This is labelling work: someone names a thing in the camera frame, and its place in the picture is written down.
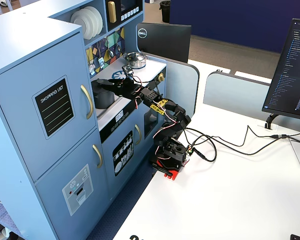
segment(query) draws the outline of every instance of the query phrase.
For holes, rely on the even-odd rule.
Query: stack of plates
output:
[[[100,12],[93,6],[86,6],[71,16],[71,23],[82,26],[83,38],[90,40],[101,33],[103,22]]]

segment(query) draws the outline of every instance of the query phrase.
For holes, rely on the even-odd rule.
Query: dell monitor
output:
[[[137,42],[141,52],[188,63],[190,25],[139,23]]]
[[[300,119],[300,19],[292,19],[262,111]],[[291,144],[300,161],[300,143]]]

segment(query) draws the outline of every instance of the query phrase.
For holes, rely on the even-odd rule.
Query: silver pot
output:
[[[130,52],[123,55],[133,69],[142,69],[146,66],[146,55],[141,52]]]

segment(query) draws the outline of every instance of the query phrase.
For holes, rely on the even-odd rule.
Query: black trash can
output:
[[[162,21],[168,24],[170,22],[170,1],[160,2],[159,10],[162,11]]]

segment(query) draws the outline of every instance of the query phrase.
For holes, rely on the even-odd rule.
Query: robotic arm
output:
[[[183,131],[191,119],[186,115],[185,109],[174,103],[172,100],[163,98],[150,87],[143,87],[142,82],[136,83],[133,71],[128,64],[123,66],[125,79],[110,79],[110,85],[101,85],[105,90],[111,91],[117,96],[143,104],[165,116],[169,121],[163,123],[162,127],[154,134],[154,145],[157,147],[155,155],[156,162],[152,165],[155,169],[165,173],[165,177],[174,180],[188,158],[188,148],[177,141],[175,137]]]

